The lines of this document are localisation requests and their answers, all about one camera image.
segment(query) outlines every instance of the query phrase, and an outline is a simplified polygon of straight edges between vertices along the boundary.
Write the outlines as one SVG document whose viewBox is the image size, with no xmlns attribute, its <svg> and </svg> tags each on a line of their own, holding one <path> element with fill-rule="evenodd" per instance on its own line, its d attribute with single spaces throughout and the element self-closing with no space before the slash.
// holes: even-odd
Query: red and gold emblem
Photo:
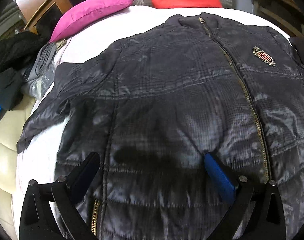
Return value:
<svg viewBox="0 0 304 240">
<path fill-rule="evenodd" d="M 270 55 L 265 51 L 263 51 L 262 49 L 258 47 L 254 47 L 253 54 L 256 55 L 258 58 L 260 58 L 263 62 L 267 63 L 268 65 L 275 66 L 275 62 L 273 58 L 271 58 Z"/>
</svg>

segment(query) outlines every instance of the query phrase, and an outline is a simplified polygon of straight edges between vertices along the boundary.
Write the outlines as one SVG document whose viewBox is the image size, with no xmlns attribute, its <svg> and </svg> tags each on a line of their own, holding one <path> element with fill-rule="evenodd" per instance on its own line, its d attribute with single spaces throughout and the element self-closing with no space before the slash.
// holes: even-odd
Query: metal screw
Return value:
<svg viewBox="0 0 304 240">
<path fill-rule="evenodd" d="M 30 185 L 30 186 L 33 186 L 33 185 L 35 184 L 35 182 L 36 182 L 36 180 L 31 179 L 31 180 L 29 181 L 29 185 Z"/>
<path fill-rule="evenodd" d="M 247 178 L 246 176 L 241 175 L 241 176 L 239 177 L 239 181 L 241 181 L 241 182 L 247 182 L 247 181 L 248 181 L 248 178 Z"/>
<path fill-rule="evenodd" d="M 59 178 L 57 179 L 58 182 L 64 182 L 66 180 L 65 176 L 59 176 Z"/>
<path fill-rule="evenodd" d="M 271 186 L 275 186 L 277 184 L 273 179 L 270 179 L 269 183 L 270 183 Z"/>
</svg>

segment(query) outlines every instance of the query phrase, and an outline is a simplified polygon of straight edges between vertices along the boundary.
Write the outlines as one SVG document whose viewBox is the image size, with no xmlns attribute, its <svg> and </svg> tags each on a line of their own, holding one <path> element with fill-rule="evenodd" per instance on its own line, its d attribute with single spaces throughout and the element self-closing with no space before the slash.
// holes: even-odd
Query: beige leather seat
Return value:
<svg viewBox="0 0 304 240">
<path fill-rule="evenodd" d="M 24 95 L 21 103 L 0 121 L 0 224 L 13 240 L 17 240 L 11 209 L 16 185 L 16 143 L 34 104 L 34 98 Z"/>
</svg>

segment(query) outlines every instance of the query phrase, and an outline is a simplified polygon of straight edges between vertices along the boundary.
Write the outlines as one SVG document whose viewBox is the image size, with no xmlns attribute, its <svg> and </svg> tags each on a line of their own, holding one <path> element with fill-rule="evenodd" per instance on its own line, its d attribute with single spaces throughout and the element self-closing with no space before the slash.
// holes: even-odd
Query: bed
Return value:
<svg viewBox="0 0 304 240">
<path fill-rule="evenodd" d="M 217 14 L 245 25 L 270 26 L 289 39 L 284 31 L 267 20 L 242 11 L 224 8 L 155 9 L 147 6 L 132 6 L 92 24 L 71 37 L 55 56 L 54 61 L 57 64 L 62 62 L 83 63 L 99 55 L 113 41 L 148 31 L 164 23 L 172 15 L 193 16 L 199 15 L 201 12 Z M 40 101 L 36 102 L 32 112 L 38 107 L 39 103 Z M 24 195 L 29 180 L 35 179 L 39 184 L 50 183 L 55 180 L 56 155 L 67 122 L 68 117 L 62 123 L 35 136 L 30 146 L 18 155 L 16 192 L 12 196 L 12 212 L 17 235 Z"/>
</svg>

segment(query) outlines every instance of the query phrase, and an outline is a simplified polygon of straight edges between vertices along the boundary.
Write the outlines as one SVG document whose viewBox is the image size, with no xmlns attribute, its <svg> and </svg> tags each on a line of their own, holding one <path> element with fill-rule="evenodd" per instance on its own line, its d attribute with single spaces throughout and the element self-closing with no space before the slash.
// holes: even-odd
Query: gold zipper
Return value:
<svg viewBox="0 0 304 240">
<path fill-rule="evenodd" d="M 238 80 L 239 80 L 239 83 L 240 83 L 241 88 L 242 88 L 242 90 L 243 90 L 244 96 L 245 96 L 245 98 L 246 98 L 246 100 L 247 100 L 247 102 L 248 102 L 248 104 L 249 104 L 249 106 L 250 106 L 250 110 L 251 110 L 252 115 L 253 115 L 254 120 L 255 120 L 255 124 L 256 124 L 256 127 L 257 127 L 257 132 L 258 132 L 258 136 L 259 136 L 259 140 L 260 140 L 260 144 L 261 144 L 261 151 L 262 151 L 262 155 L 263 155 L 263 163 L 264 163 L 264 166 L 265 166 L 265 178 L 266 178 L 266 181 L 268 181 L 268 180 L 270 179 L 270 174 L 271 174 L 271 173 L 270 173 L 269 165 L 268 165 L 267 150 L 266 150 L 266 148 L 265 148 L 265 143 L 264 143 L 264 140 L 263 140 L 262 128 L 261 128 L 261 124 L 260 124 L 260 121 L 259 121 L 259 117 L 258 117 L 257 113 L 255 112 L 254 107 L 253 107 L 253 105 L 252 105 L 252 101 L 251 101 L 251 98 L 250 98 L 250 96 L 249 96 L 249 91 L 248 91 L 248 89 L 247 89 L 245 83 L 243 82 L 242 78 L 240 78 L 240 76 L 239 76 L 239 74 L 238 74 L 238 72 L 237 72 L 237 70 L 236 70 L 236 67 L 235 67 L 235 65 L 234 65 L 234 63 L 233 63 L 233 61 L 232 61 L 230 55 L 228 54 L 228 52 L 225 50 L 225 48 L 222 47 L 222 45 L 221 45 L 219 42 L 217 42 L 217 41 L 213 38 L 213 36 L 212 36 L 210 30 L 209 30 L 208 27 L 205 25 L 205 20 L 202 19 L 201 17 L 199 17 L 199 21 L 200 21 L 200 23 L 202 23 L 202 26 L 204 27 L 204 30 L 205 30 L 205 32 L 207 33 L 207 35 L 208 35 L 214 42 L 216 42 L 216 43 L 221 47 L 221 49 L 222 49 L 222 51 L 223 51 L 223 54 L 224 54 L 225 57 L 227 58 L 230 67 L 232 68 L 232 70 L 234 71 L 234 73 L 236 74 L 236 76 L 238 77 Z"/>
<path fill-rule="evenodd" d="M 96 236 L 96 226 L 98 223 L 98 209 L 101 202 L 99 200 L 94 201 L 93 212 L 92 212 L 92 223 L 91 223 L 91 231 Z"/>
</svg>

